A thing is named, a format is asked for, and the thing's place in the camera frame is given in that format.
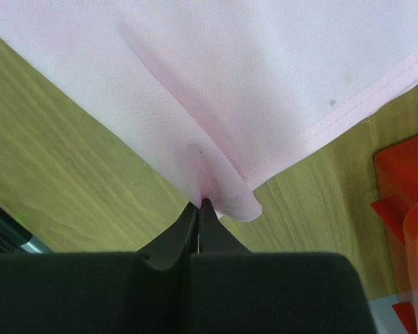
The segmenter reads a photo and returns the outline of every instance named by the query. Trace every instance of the white sheet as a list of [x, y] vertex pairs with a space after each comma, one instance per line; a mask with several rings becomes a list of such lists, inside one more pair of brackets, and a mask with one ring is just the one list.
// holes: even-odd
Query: white sheet
[[253, 189], [418, 83], [418, 0], [0, 0], [0, 37], [243, 221]]

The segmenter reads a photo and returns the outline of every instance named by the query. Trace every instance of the fabric fold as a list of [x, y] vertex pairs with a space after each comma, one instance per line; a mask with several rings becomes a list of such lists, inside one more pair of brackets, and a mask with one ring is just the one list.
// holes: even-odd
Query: fabric fold
[[256, 187], [418, 83], [418, 0], [0, 0], [0, 37], [241, 221]]

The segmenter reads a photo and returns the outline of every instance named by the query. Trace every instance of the wooden table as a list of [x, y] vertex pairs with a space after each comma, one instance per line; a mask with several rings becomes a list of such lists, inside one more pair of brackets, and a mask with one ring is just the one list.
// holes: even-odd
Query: wooden table
[[[418, 86], [255, 191], [263, 215], [224, 218], [256, 252], [347, 256], [375, 299], [394, 293], [372, 154], [418, 134]], [[0, 205], [55, 251], [135, 251], [187, 203], [0, 40]]]

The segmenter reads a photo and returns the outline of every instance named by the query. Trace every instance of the red plastic box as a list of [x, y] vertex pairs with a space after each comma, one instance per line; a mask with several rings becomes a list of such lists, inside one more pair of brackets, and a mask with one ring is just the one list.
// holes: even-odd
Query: red plastic box
[[375, 170], [381, 199], [372, 207], [384, 221], [399, 304], [409, 334], [418, 333], [418, 137], [380, 151]]

